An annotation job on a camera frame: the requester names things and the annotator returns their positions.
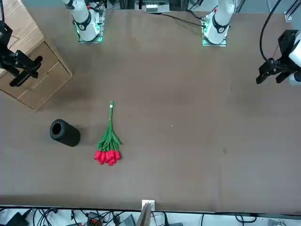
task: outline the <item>black cable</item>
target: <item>black cable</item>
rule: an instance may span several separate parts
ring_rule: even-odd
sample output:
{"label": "black cable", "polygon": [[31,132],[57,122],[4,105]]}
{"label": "black cable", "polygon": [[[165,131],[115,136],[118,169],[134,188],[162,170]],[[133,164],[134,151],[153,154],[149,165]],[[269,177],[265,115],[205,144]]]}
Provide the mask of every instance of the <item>black cable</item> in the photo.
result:
{"label": "black cable", "polygon": [[267,18],[267,20],[265,21],[265,23],[264,23],[264,25],[263,25],[263,27],[262,27],[261,34],[260,34],[260,39],[259,39],[259,48],[260,48],[261,56],[262,56],[262,58],[263,58],[266,62],[268,62],[272,67],[275,67],[276,69],[281,69],[281,70],[283,70],[283,69],[286,69],[286,67],[281,67],[281,66],[275,65],[275,64],[273,64],[272,62],[270,62],[270,61],[265,57],[265,55],[264,55],[264,53],[263,53],[263,50],[262,50],[262,38],[263,38],[263,32],[264,32],[264,29],[265,29],[265,27],[267,26],[267,24],[268,24],[268,22],[269,22],[269,19],[271,18],[272,14],[274,13],[275,9],[277,8],[277,6],[279,5],[279,3],[280,3],[281,1],[282,1],[282,0],[278,0],[278,1],[276,2],[276,4],[274,5],[273,9],[272,9],[271,12],[269,13],[268,18]]}
{"label": "black cable", "polygon": [[202,19],[202,17],[197,16],[193,11],[189,10],[188,12],[190,12],[196,19]]}
{"label": "black cable", "polygon": [[200,26],[200,27],[205,27],[204,25],[197,24],[197,23],[193,23],[193,22],[190,22],[190,21],[187,21],[187,20],[183,20],[183,19],[177,18],[177,17],[172,16],[172,15],[167,15],[167,14],[163,14],[163,13],[160,14],[160,15],[162,15],[162,16],[168,16],[168,17],[171,17],[171,18],[173,18],[173,19],[176,19],[176,20],[179,20],[179,21],[182,21],[182,22],[191,24],[191,25]]}
{"label": "black cable", "polygon": [[2,21],[5,23],[5,18],[4,18],[4,8],[3,8],[3,2],[0,0],[0,7],[1,7],[1,17]]}
{"label": "black cable", "polygon": [[118,225],[120,225],[121,224],[121,222],[120,222],[120,216],[118,215],[114,215],[114,212],[112,212],[112,214],[113,214],[113,222],[114,222],[114,224],[115,224],[115,226],[118,226]]}
{"label": "black cable", "polygon": [[48,212],[46,211],[46,213],[44,213],[45,214],[45,217],[44,217],[44,221],[43,221],[43,225],[45,225],[45,220],[47,221],[47,223],[48,223],[48,226],[52,226],[52,224],[49,222],[49,220],[48,220],[48,218],[47,218],[47,216],[52,212],[53,210],[49,210]]}
{"label": "black cable", "polygon": [[[124,213],[125,211],[122,211],[121,213],[115,215],[115,217],[118,217],[120,214]],[[111,220],[109,220],[104,226],[107,226],[114,218],[112,218]]]}
{"label": "black cable", "polygon": [[154,212],[151,212],[151,213],[152,213],[152,216],[153,216],[153,218],[154,218],[154,220],[155,220],[155,224],[156,224],[156,226],[158,226],[158,225],[157,225],[156,218],[155,218],[155,215],[154,215]]}
{"label": "black cable", "polygon": [[[110,220],[110,217],[111,217],[111,214],[113,213],[113,211],[109,211],[109,212],[106,212],[104,215],[103,214],[101,214],[100,215],[100,220],[102,221],[102,223],[107,223],[109,220]],[[109,215],[109,218],[108,218],[108,220],[106,221],[105,220],[105,216],[107,216],[107,215]]]}
{"label": "black cable", "polygon": [[37,226],[42,225],[42,220],[43,220],[43,214],[42,214],[41,210],[38,209],[38,211],[40,212],[41,217],[40,217],[40,219],[39,219],[39,221],[38,221],[38,223],[37,223]]}
{"label": "black cable", "polygon": [[75,224],[76,224],[77,226],[85,226],[85,225],[87,224],[87,222],[86,222],[86,223],[83,224],[83,225],[79,225],[79,224],[77,223],[76,219],[75,219],[75,214],[74,214],[74,211],[73,211],[73,210],[71,210],[71,220],[74,220],[74,222],[75,222]]}
{"label": "black cable", "polygon": [[274,56],[275,56],[275,54],[276,54],[276,52],[277,52],[277,48],[279,47],[279,44],[277,45],[277,47],[276,47],[276,49],[275,49],[275,52],[274,52],[274,54],[273,54],[273,57],[272,58],[274,58]]}
{"label": "black cable", "polygon": [[100,217],[100,220],[102,220],[102,219],[105,218],[105,216],[107,216],[107,215],[108,215],[109,213],[111,213],[111,212],[112,212],[112,211],[104,212],[104,213],[100,214],[99,216],[97,215],[96,217],[91,218],[90,221],[93,220],[93,219],[99,218],[99,217]]}
{"label": "black cable", "polygon": [[196,3],[194,3],[194,5],[190,7],[190,9],[188,9],[188,11],[190,11],[193,7],[195,7],[195,5],[198,4],[199,1],[200,1],[200,0],[197,0]]}
{"label": "black cable", "polygon": [[101,221],[100,221],[100,215],[99,215],[98,210],[96,210],[96,213],[97,213],[97,215],[98,215],[98,222],[100,223]]}
{"label": "black cable", "polygon": [[218,5],[217,5],[216,7],[214,7],[214,8],[211,10],[211,12],[213,12],[213,10],[215,10],[217,7],[218,7]]}
{"label": "black cable", "polygon": [[22,217],[24,219],[26,219],[27,215],[33,210],[33,208],[30,208],[29,210],[27,210],[24,214],[22,214]]}
{"label": "black cable", "polygon": [[10,47],[9,47],[8,49],[12,48],[12,46],[15,45],[15,44],[20,40],[20,38],[14,36],[14,35],[11,35],[11,37],[13,37],[13,38],[15,38],[15,39],[17,39],[17,40],[15,40],[15,41],[13,42],[13,44],[11,44]]}
{"label": "black cable", "polygon": [[82,212],[86,217],[88,217],[89,216],[89,214],[88,213],[85,213],[84,211],[82,211],[82,210],[80,210],[80,212]]}
{"label": "black cable", "polygon": [[235,7],[237,13],[239,13],[239,12],[241,11],[241,8],[242,8],[243,5],[245,4],[245,2],[246,2],[246,0],[242,0],[242,1],[240,2],[240,4],[239,4],[237,7]]}
{"label": "black cable", "polygon": [[239,223],[242,223],[242,226],[245,225],[245,223],[254,223],[257,220],[257,216],[253,220],[244,220],[243,216],[240,213],[235,214],[235,218]]}
{"label": "black cable", "polygon": [[33,224],[33,226],[36,226],[35,223],[34,223],[34,218],[36,217],[37,211],[38,211],[38,209],[36,209],[36,211],[33,214],[33,218],[32,218],[32,224]]}
{"label": "black cable", "polygon": [[167,215],[165,212],[164,213],[164,226],[169,226],[169,222],[168,222],[168,219],[167,219]]}
{"label": "black cable", "polygon": [[203,226],[203,219],[204,219],[204,214],[202,216],[202,219],[201,219],[201,225],[200,226]]}

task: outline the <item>black cylindrical vase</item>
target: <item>black cylindrical vase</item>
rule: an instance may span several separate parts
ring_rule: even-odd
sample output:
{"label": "black cylindrical vase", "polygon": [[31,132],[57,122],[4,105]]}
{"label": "black cylindrical vase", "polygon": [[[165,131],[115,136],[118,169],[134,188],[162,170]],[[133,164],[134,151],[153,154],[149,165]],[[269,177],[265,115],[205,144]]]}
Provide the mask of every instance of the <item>black cylindrical vase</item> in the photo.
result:
{"label": "black cylindrical vase", "polygon": [[57,119],[51,124],[50,136],[57,142],[70,147],[76,146],[80,141],[79,130],[62,119]]}

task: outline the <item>electrical cable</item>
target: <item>electrical cable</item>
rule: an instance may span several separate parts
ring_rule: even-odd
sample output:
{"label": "electrical cable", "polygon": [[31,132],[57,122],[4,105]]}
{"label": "electrical cable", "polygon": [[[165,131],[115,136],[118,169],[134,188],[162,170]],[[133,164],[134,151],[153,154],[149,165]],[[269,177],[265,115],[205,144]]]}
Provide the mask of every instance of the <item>electrical cable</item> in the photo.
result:
{"label": "electrical cable", "polygon": [[112,211],[109,211],[105,215],[101,216],[102,222],[103,223],[107,223],[110,220],[110,218],[111,218],[111,214],[112,214]]}
{"label": "electrical cable", "polygon": [[201,25],[201,24],[197,24],[197,23],[193,23],[193,22],[190,22],[190,21],[187,21],[187,20],[183,20],[183,19],[180,19],[180,18],[177,18],[175,16],[172,16],[172,15],[167,15],[167,14],[160,14],[162,16],[168,16],[168,17],[171,17],[173,19],[176,19],[176,20],[179,20],[179,21],[182,21],[182,22],[185,22],[185,23],[188,23],[188,24],[191,24],[191,25],[195,25],[195,26],[199,26],[199,27],[205,27],[204,25]]}
{"label": "electrical cable", "polygon": [[107,220],[107,221],[105,221],[105,220],[104,220],[104,218],[103,218],[103,222],[104,222],[104,223],[108,223],[109,221],[111,221],[111,220],[110,220],[110,218],[111,218],[111,214],[113,214],[113,218],[112,218],[112,220],[114,220],[114,213],[113,213],[113,212],[110,212],[110,214],[109,214],[109,217],[108,217],[108,220]]}
{"label": "electrical cable", "polygon": [[203,226],[203,219],[204,219],[204,214],[202,215],[202,219],[201,219],[201,224],[200,224],[200,226]]}
{"label": "electrical cable", "polygon": [[211,12],[213,12],[213,10],[215,10],[217,7],[218,7],[218,5],[217,5],[216,7],[214,7],[214,8],[211,10]]}
{"label": "electrical cable", "polygon": [[34,223],[34,219],[36,217],[37,211],[38,211],[38,209],[36,209],[36,211],[33,213],[33,217],[32,217],[32,224],[33,224],[33,226],[36,226],[35,223]]}
{"label": "electrical cable", "polygon": [[152,213],[152,216],[153,216],[153,218],[154,218],[154,220],[155,220],[155,224],[156,224],[156,226],[158,226],[158,225],[157,225],[156,218],[155,218],[155,215],[154,215],[154,212],[151,212],[151,213]]}
{"label": "electrical cable", "polygon": [[246,0],[241,0],[240,4],[239,4],[237,7],[235,7],[237,13],[240,12],[240,10],[241,10],[241,8],[244,6],[245,2],[246,2]]}
{"label": "electrical cable", "polygon": [[74,214],[74,211],[73,210],[71,210],[71,220],[74,220],[74,222],[75,222],[75,224],[77,225],[77,226],[85,226],[86,224],[87,224],[87,222],[85,223],[85,224],[83,224],[83,225],[79,225],[78,223],[77,223],[77,221],[76,221],[76,219],[75,219],[75,214]]}
{"label": "electrical cable", "polygon": [[39,212],[41,214],[41,218],[39,219],[37,226],[39,226],[39,224],[40,224],[40,226],[42,226],[42,225],[44,226],[45,225],[45,221],[47,222],[48,226],[52,226],[52,224],[49,222],[47,216],[51,212],[54,212],[54,210],[53,209],[48,209],[46,211],[44,211],[43,209],[41,209],[42,211],[40,209],[38,209],[38,210],[39,210]]}
{"label": "electrical cable", "polygon": [[17,40],[15,40],[15,41],[10,45],[10,47],[9,47],[8,49],[12,48],[12,46],[15,45],[15,44],[20,40],[20,38],[18,38],[18,37],[16,37],[16,36],[13,36],[13,35],[12,35],[11,37],[16,38]]}
{"label": "electrical cable", "polygon": [[197,5],[200,1],[202,4],[204,0],[197,0],[196,3],[194,3],[194,5],[190,7],[190,9],[188,9],[188,11],[192,10],[192,8],[195,7],[195,5]]}
{"label": "electrical cable", "polygon": [[89,216],[89,214],[88,213],[85,213],[84,211],[82,211],[82,210],[80,210],[80,212],[82,212],[86,217],[88,217]]}
{"label": "electrical cable", "polygon": [[253,220],[244,220],[243,216],[240,213],[235,214],[235,218],[239,223],[242,223],[242,226],[245,225],[245,223],[254,223],[257,220],[257,216]]}
{"label": "electrical cable", "polygon": [[113,214],[113,222],[114,222],[114,224],[115,224],[115,226],[118,226],[118,225],[120,225],[121,224],[121,222],[120,222],[120,216],[118,215],[114,215],[114,212],[112,212],[112,214]]}
{"label": "electrical cable", "polygon": [[276,52],[277,52],[277,48],[279,47],[279,44],[277,45],[277,47],[276,47],[276,49],[275,49],[275,52],[274,52],[274,54],[273,54],[273,57],[272,58],[274,58],[274,56],[275,56],[275,54],[276,54]]}
{"label": "electrical cable", "polygon": [[7,208],[2,208],[2,209],[0,209],[0,212],[2,212],[2,211],[4,211],[4,210],[6,210]]}
{"label": "electrical cable", "polygon": [[163,212],[164,214],[164,226],[169,226],[169,222],[168,222],[168,219],[167,219],[167,215],[165,212]]}
{"label": "electrical cable", "polygon": [[100,221],[100,215],[99,215],[98,210],[96,210],[96,213],[97,213],[97,215],[98,215],[98,222],[100,223],[101,221]]}
{"label": "electrical cable", "polygon": [[4,18],[4,8],[3,8],[3,1],[0,0],[0,7],[1,7],[1,17],[2,17],[2,21],[3,23],[5,23],[5,18]]}
{"label": "electrical cable", "polygon": [[196,3],[196,2],[193,1],[193,0],[189,0],[189,2],[191,3],[191,5],[193,5],[194,3]]}
{"label": "electrical cable", "polygon": [[279,3],[280,3],[281,1],[282,1],[282,0],[278,0],[278,1],[276,2],[276,4],[274,5],[273,9],[272,9],[271,12],[269,13],[268,18],[267,18],[267,20],[265,21],[265,23],[264,23],[264,25],[263,25],[263,27],[262,27],[261,34],[260,34],[260,39],[259,39],[259,48],[260,48],[260,53],[261,53],[262,58],[263,58],[266,62],[268,62],[269,65],[271,65],[272,67],[274,67],[274,68],[276,68],[276,69],[281,69],[281,70],[283,70],[283,69],[286,69],[286,67],[281,67],[281,66],[275,65],[275,64],[273,64],[272,62],[270,62],[270,61],[265,57],[265,55],[264,55],[264,53],[263,53],[263,50],[262,50],[262,38],[263,38],[263,32],[264,32],[265,27],[267,26],[267,24],[268,24],[268,22],[269,22],[269,19],[271,18],[272,14],[274,13],[275,9],[277,8],[277,6],[279,5]]}
{"label": "electrical cable", "polygon": [[[118,217],[120,214],[124,213],[125,211],[122,211],[121,213],[115,215],[115,217]],[[109,220],[104,226],[107,226],[114,218],[112,218],[111,220]]]}
{"label": "electrical cable", "polygon": [[188,12],[190,12],[196,19],[202,19],[202,17],[197,16],[193,11],[189,10]]}
{"label": "electrical cable", "polygon": [[112,211],[108,211],[108,212],[104,212],[102,214],[100,214],[100,220],[104,219],[106,215],[110,214]]}

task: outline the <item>brown table surface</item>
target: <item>brown table surface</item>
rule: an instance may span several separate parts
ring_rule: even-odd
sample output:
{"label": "brown table surface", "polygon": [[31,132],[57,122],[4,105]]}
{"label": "brown table surface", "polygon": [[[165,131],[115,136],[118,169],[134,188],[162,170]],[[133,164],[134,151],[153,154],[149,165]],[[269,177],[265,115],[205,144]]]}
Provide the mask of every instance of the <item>brown table surface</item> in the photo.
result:
{"label": "brown table surface", "polygon": [[[234,14],[219,48],[201,46],[199,27],[131,10],[108,15],[101,44],[79,45],[64,8],[29,10],[74,77],[37,113],[0,97],[1,203],[139,209],[154,199],[158,210],[299,213],[301,89],[255,83],[266,14]],[[288,27],[272,17],[267,57]],[[114,167],[93,159],[111,100]],[[80,129],[80,145],[50,139],[57,118]]]}

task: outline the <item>wooden drawer cabinet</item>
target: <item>wooden drawer cabinet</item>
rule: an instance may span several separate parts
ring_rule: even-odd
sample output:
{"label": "wooden drawer cabinet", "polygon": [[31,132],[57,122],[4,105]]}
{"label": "wooden drawer cabinet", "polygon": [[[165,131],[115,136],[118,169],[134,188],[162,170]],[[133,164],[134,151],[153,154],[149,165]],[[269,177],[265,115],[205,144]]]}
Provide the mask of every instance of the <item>wooden drawer cabinet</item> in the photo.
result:
{"label": "wooden drawer cabinet", "polygon": [[70,78],[60,62],[57,62],[45,75],[40,83],[26,90],[18,100],[32,109],[38,109]]}
{"label": "wooden drawer cabinet", "polygon": [[38,69],[38,78],[30,77],[20,87],[11,87],[9,83],[14,76],[5,72],[0,77],[0,90],[33,110],[38,110],[71,78],[71,73],[66,70],[63,62],[58,59],[46,42],[42,42],[28,56],[33,60],[37,56],[43,57],[42,65]]}

